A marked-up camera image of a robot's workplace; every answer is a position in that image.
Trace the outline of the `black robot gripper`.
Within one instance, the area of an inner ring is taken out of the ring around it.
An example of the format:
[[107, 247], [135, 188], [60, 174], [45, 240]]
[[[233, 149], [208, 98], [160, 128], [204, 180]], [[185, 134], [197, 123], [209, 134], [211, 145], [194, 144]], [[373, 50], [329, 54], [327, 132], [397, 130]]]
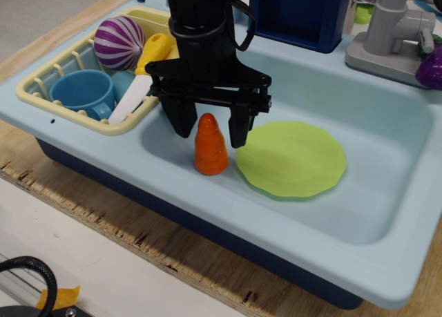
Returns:
[[231, 146], [244, 146], [256, 114], [271, 107], [270, 76], [245, 66], [236, 55], [248, 48], [256, 26], [250, 25], [239, 44], [233, 11], [238, 9], [254, 20], [253, 11], [241, 0], [167, 1], [169, 30], [179, 57], [146, 65], [153, 78], [152, 93], [183, 138], [189, 137], [198, 118], [196, 102], [231, 108]]

